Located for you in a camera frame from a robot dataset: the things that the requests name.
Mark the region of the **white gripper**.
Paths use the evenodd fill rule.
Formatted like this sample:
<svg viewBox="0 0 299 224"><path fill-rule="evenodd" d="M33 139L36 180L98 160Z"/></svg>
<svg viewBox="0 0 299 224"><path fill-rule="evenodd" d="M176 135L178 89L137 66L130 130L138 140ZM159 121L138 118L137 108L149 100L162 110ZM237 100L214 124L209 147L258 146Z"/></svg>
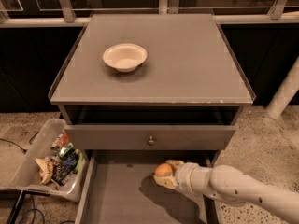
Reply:
<svg viewBox="0 0 299 224"><path fill-rule="evenodd" d="M158 185L167 189L175 189L178 186L184 193L213 197L214 189L209 183L211 168L202 167L197 163L184 163L180 160L167 160L166 163L170 170L175 172L175 177L155 175L154 180Z"/></svg>

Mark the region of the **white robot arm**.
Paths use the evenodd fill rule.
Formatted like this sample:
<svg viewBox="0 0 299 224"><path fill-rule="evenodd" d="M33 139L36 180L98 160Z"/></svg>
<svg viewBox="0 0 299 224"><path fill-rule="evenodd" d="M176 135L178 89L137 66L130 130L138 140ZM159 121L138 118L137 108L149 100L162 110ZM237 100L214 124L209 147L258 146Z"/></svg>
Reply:
<svg viewBox="0 0 299 224"><path fill-rule="evenodd" d="M211 167L169 160L156 168L158 185L240 207L251 203L288 224L299 224L298 115L286 111L298 92L294 64L266 107L243 108L236 133Z"/></svg>

